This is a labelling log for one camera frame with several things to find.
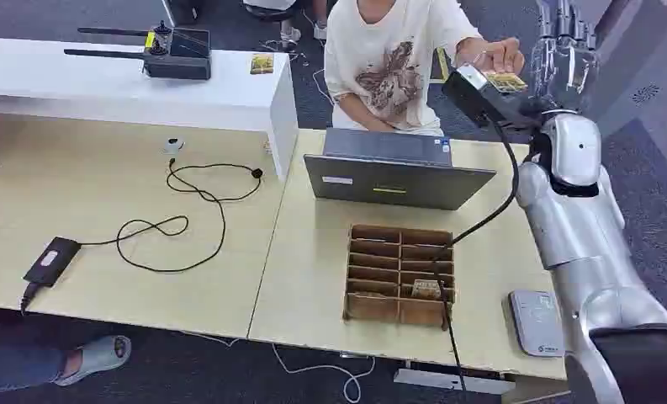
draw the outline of white t-shirt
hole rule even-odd
[[[455,0],[396,0],[376,24],[363,20],[357,0],[339,0],[328,18],[328,91],[334,99],[355,93],[396,129],[441,134],[427,106],[432,53],[444,47],[454,60],[457,44],[470,37],[481,36]],[[336,103],[333,126],[359,125]]]
[[[244,0],[244,4],[272,10],[288,10],[296,3],[296,0]]]

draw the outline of person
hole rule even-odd
[[[93,373],[119,368],[131,351],[132,343],[121,335],[103,337],[69,352],[0,343],[0,392],[46,383],[72,385]]]
[[[304,2],[304,0],[244,0],[244,4],[273,10],[288,10],[296,2]],[[327,0],[313,0],[313,12],[315,16],[313,36],[317,40],[326,40]],[[301,39],[301,31],[294,27],[290,19],[281,22],[281,39],[293,42],[298,42]]]
[[[520,72],[519,41],[487,42],[455,0],[338,0],[328,18],[325,77],[336,128],[441,136],[427,106],[433,51],[456,66]]]

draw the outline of cardboard organizer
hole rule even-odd
[[[447,329],[439,288],[428,289],[427,292],[437,293],[430,295],[420,293],[418,286],[424,281],[437,284],[431,263],[442,253],[435,265],[450,300],[449,309],[452,308],[455,295],[453,250],[441,251],[451,238],[452,234],[445,231],[353,226],[348,243],[343,318]]]

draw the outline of laptop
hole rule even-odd
[[[496,174],[452,165],[448,138],[330,128],[304,156],[317,198],[457,210]]]

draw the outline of white desk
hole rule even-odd
[[[283,192],[263,148],[266,136],[255,132],[0,115],[0,307],[18,308],[22,277],[56,236],[104,241],[130,219],[187,215],[181,236],[150,231],[123,242],[124,253],[157,268],[180,268],[214,251],[222,226],[217,206],[165,184],[169,156],[161,146],[174,130],[188,137],[175,167],[232,162],[264,171],[255,194],[225,204],[221,253],[185,273],[154,274],[125,263],[114,245],[84,247],[29,310],[246,337]],[[256,183],[233,168],[181,175],[222,197],[243,195]]]
[[[343,321],[347,234],[352,224],[459,232],[508,195],[511,167],[501,144],[453,141],[460,167],[497,175],[458,212],[316,200],[302,156],[320,153],[323,135],[302,130],[286,184],[257,308],[254,340],[454,364],[448,335],[435,327]],[[526,146],[515,146],[523,156]],[[526,217],[515,203],[455,247],[453,325],[462,365],[502,374],[563,380],[561,359],[536,359],[518,347],[506,297],[515,289],[553,291]]]
[[[0,113],[254,130],[268,134],[284,180],[298,120],[289,57],[272,74],[249,73],[254,52],[212,50],[207,81],[150,78],[142,61],[69,56],[66,48],[141,52],[139,46],[0,39]]]

